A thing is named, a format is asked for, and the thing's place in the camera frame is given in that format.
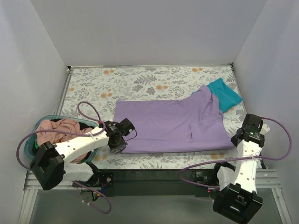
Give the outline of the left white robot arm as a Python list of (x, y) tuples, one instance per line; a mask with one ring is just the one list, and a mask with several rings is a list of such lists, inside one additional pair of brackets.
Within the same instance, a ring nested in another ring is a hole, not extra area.
[(86, 134), (52, 144), (43, 143), (37, 150), (30, 170), (35, 175), (43, 190), (55, 188), (60, 182), (70, 181), (73, 186), (81, 184), (87, 187), (102, 187), (111, 185), (113, 176), (102, 174), (92, 162), (74, 163), (74, 160), (97, 148), (109, 146), (113, 153), (119, 153), (126, 148), (125, 136), (135, 130), (128, 119), (120, 123), (106, 121)]

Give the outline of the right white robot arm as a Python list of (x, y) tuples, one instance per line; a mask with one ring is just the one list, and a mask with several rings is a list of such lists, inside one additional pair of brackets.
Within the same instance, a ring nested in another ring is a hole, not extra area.
[(264, 146), (262, 126), (261, 117), (247, 114), (242, 127), (231, 138), (238, 151), (236, 166), (217, 163), (211, 174), (212, 182), (220, 188), (213, 210), (238, 224), (247, 224), (263, 204), (256, 193), (257, 157)]

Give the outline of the purple t shirt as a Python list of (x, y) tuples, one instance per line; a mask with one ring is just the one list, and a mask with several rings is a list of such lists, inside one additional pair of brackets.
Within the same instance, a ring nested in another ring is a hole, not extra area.
[(187, 153), (231, 149), (218, 98), (203, 85), (182, 100), (117, 101), (114, 121), (128, 118), (124, 154)]

